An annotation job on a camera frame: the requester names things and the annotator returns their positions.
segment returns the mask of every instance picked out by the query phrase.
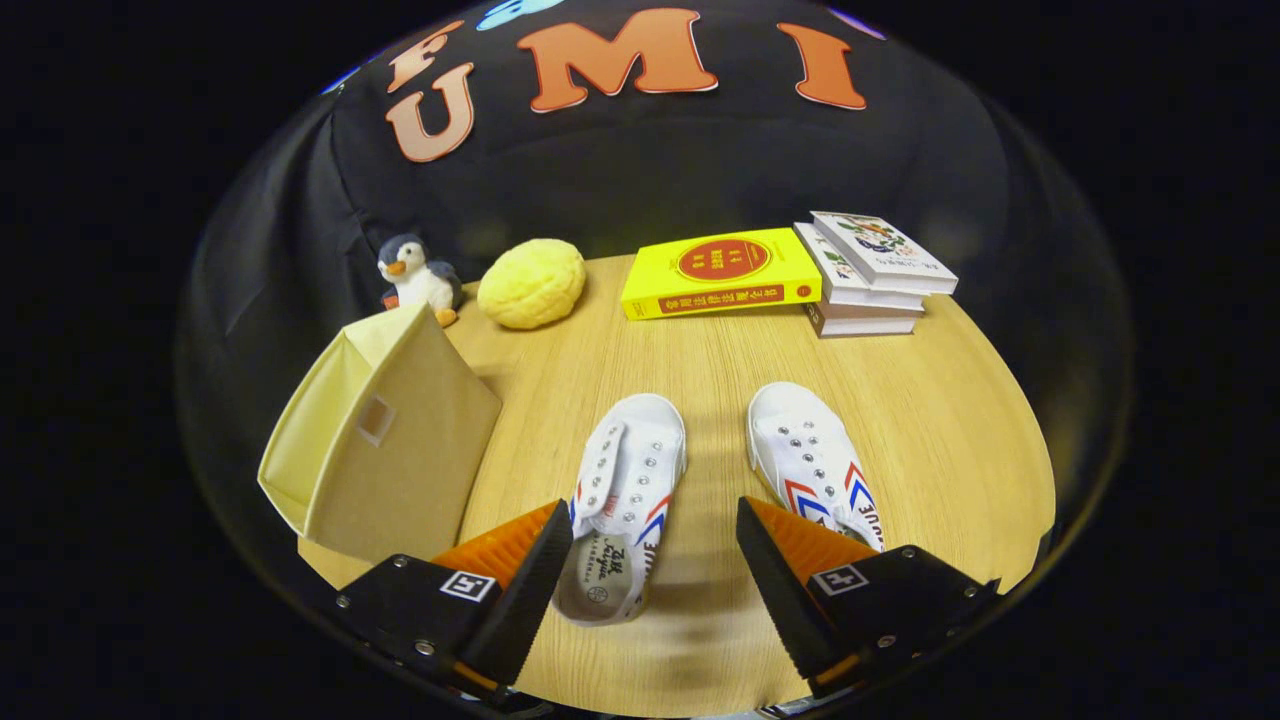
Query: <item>red circle label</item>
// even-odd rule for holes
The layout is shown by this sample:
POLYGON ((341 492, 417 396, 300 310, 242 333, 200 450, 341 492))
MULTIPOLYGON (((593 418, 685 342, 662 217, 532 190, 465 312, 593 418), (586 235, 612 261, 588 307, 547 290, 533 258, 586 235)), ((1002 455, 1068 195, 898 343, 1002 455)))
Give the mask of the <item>red circle label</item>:
POLYGON ((731 281, 760 272, 771 258, 767 247, 750 240, 712 240, 686 250, 678 266, 689 279, 731 281))

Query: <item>yellow sponge ball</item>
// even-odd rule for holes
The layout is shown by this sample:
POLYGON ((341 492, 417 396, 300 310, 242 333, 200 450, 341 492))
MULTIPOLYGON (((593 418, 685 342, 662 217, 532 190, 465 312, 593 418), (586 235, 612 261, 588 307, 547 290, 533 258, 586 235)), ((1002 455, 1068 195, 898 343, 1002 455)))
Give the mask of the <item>yellow sponge ball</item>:
POLYGON ((586 282, 586 263, 563 240, 538 238, 502 254, 480 278, 476 304, 508 328, 530 329, 573 311, 586 282))

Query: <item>orange gripper pad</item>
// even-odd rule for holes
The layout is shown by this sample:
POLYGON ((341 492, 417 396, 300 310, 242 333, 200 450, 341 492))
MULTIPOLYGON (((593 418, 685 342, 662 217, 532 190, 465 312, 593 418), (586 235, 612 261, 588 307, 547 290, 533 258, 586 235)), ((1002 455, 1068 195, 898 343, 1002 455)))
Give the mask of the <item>orange gripper pad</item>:
POLYGON ((771 502, 754 497, 748 497, 746 502, 751 505, 755 516, 768 530, 769 538, 782 552, 782 557, 786 559, 787 566, 791 568, 796 580, 800 580, 801 587, 809 582, 814 573, 879 555, 854 538, 845 537, 771 502))
POLYGON ((516 577, 516 570, 529 555, 529 548, 534 546, 538 534, 543 532, 552 511, 556 510, 557 502, 559 501, 548 502, 538 510, 447 550, 431 562, 453 570, 489 575, 498 580, 499 587, 507 589, 511 587, 511 579, 516 577))

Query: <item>wood grain surface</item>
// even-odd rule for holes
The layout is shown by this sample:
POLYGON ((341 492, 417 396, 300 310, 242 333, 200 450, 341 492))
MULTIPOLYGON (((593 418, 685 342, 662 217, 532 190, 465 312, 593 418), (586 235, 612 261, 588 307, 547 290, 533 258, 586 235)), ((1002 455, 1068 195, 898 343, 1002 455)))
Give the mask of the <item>wood grain surface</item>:
MULTIPOLYGON (((668 717, 809 694, 733 536, 740 496, 776 501, 745 434, 748 402, 774 380, 809 387, 844 419, 888 547, 919 544, 980 582, 1001 578, 1001 592, 1028 574, 1053 523, 1048 454, 1009 368, 955 301, 929 297, 909 336, 820 340, 797 305, 628 322, 618 297, 632 259, 588 261, 582 297, 554 324, 504 329, 468 302, 445 331, 503 402, 458 542, 567 500, 584 442, 620 398, 657 392, 685 419, 689 470, 646 610, 586 629, 548 607, 518 691, 668 717)), ((334 587, 369 569, 305 541, 300 552, 334 587)))

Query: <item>white book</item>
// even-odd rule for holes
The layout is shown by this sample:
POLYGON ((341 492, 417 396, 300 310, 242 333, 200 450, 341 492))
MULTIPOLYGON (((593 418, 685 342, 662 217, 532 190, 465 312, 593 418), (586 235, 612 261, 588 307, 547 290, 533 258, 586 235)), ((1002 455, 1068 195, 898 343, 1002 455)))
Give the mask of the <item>white book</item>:
POLYGON ((867 305, 870 307, 899 307, 923 310, 927 293, 896 290, 873 290, 858 274, 852 263, 832 245, 813 223, 792 225, 813 261, 822 270, 822 297, 833 305, 867 305))
POLYGON ((813 213, 813 224, 845 251, 874 290, 951 295, 959 279, 929 251, 881 218, 813 213))
POLYGON ((804 310, 818 337, 909 334, 915 329, 915 320, 919 316, 919 313, 897 309, 887 309, 886 313, 892 313, 891 315, 877 316, 872 314, 876 309, 867 307, 864 309, 868 311, 867 316, 840 318, 833 313, 837 307, 840 306, 826 302, 805 304, 804 310))

